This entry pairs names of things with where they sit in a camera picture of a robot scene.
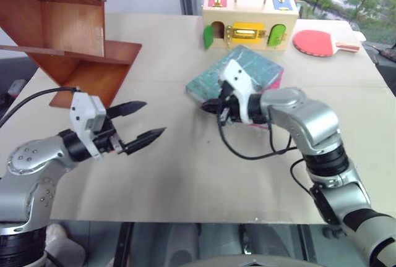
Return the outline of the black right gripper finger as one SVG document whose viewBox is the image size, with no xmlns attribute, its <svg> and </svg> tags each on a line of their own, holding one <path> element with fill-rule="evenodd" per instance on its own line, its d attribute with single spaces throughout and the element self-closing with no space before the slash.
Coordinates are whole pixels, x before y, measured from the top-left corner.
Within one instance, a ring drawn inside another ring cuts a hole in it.
<svg viewBox="0 0 396 267">
<path fill-rule="evenodd" d="M 217 114 L 220 108 L 219 99 L 210 99 L 202 103 L 201 109 L 207 113 Z"/>
</svg>

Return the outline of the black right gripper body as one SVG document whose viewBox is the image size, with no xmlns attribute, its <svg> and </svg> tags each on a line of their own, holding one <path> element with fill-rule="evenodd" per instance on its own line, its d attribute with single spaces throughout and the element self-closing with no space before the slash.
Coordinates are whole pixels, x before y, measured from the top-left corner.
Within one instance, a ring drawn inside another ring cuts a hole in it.
<svg viewBox="0 0 396 267">
<path fill-rule="evenodd" d="M 220 87 L 217 107 L 217 122 L 225 124 L 228 120 L 248 123 L 248 91 L 242 86 L 224 81 Z"/>
</svg>

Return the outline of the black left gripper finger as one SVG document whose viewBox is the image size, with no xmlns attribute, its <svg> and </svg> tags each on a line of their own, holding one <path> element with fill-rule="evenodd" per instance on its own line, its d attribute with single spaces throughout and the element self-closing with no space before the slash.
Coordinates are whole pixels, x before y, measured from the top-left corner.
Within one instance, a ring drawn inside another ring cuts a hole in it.
<svg viewBox="0 0 396 267">
<path fill-rule="evenodd" d="M 154 142 L 164 131 L 166 127 L 152 129 L 145 133 L 142 133 L 136 137 L 135 140 L 129 143 L 121 144 L 121 153 L 125 153 L 127 155 L 131 155 L 136 151 L 139 151 L 146 146 L 149 146 L 152 142 Z"/>
<path fill-rule="evenodd" d="M 130 101 L 108 108 L 106 110 L 106 115 L 110 119 L 114 119 L 120 116 L 124 117 L 137 112 L 146 105 L 147 103 L 145 101 Z"/>
</svg>

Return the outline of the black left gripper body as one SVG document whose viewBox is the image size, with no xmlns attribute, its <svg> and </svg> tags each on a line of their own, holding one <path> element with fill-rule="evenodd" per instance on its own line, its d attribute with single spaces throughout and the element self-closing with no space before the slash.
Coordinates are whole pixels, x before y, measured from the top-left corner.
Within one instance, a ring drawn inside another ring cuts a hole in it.
<svg viewBox="0 0 396 267">
<path fill-rule="evenodd" d="M 105 117 L 99 131 L 94 131 L 93 135 L 93 144 L 101 155 L 103 153 L 111 153 L 113 151 L 117 154 L 126 152 L 126 144 L 118 135 L 110 117 Z"/>
</svg>

